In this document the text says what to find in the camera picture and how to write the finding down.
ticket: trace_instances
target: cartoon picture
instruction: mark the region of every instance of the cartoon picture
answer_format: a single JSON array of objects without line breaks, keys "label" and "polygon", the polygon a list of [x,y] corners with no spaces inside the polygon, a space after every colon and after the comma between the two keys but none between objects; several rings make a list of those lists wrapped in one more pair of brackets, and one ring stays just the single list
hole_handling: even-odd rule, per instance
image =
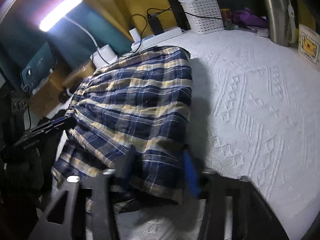
[{"label": "cartoon picture", "polygon": [[317,45],[314,44],[307,36],[302,36],[301,48],[311,57],[316,57]]}]

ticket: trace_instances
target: perforated plastic basket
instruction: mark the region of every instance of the perforated plastic basket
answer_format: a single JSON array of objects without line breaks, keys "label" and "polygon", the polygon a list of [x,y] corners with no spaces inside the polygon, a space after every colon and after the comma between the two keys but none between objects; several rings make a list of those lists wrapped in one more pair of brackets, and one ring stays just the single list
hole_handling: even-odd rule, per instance
[{"label": "perforated plastic basket", "polygon": [[[192,3],[182,3],[183,10],[198,16],[221,18],[217,0],[197,0]],[[206,34],[224,30],[222,20],[199,18],[186,14],[191,30],[197,34]]]}]

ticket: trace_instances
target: purple cloth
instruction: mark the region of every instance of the purple cloth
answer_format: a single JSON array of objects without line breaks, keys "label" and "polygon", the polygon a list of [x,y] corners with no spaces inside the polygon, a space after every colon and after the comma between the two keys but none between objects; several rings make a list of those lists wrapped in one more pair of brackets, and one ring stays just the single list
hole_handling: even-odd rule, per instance
[{"label": "purple cloth", "polygon": [[247,7],[245,7],[243,10],[233,12],[232,20],[235,23],[242,23],[248,26],[254,25],[263,28],[268,27],[268,22],[266,20],[254,15],[253,12]]}]

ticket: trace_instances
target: power adapter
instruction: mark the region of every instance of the power adapter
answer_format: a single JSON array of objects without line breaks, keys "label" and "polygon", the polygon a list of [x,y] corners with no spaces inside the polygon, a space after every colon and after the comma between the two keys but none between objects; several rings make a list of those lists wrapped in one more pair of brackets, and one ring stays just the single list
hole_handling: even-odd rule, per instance
[{"label": "power adapter", "polygon": [[161,33],[164,33],[164,30],[162,28],[162,25],[157,17],[157,13],[155,14],[148,14],[147,17],[148,17],[148,23],[151,27],[151,30],[152,32],[154,33],[154,35],[158,35],[158,34],[161,34]]}]

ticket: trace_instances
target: glowing lamp head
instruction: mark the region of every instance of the glowing lamp head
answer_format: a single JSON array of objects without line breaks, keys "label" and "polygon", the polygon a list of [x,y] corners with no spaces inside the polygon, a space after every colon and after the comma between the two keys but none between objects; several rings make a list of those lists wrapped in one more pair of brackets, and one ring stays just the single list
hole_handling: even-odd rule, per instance
[{"label": "glowing lamp head", "polygon": [[64,0],[54,8],[41,22],[39,29],[43,32],[50,30],[62,17],[70,12],[83,0]]}]

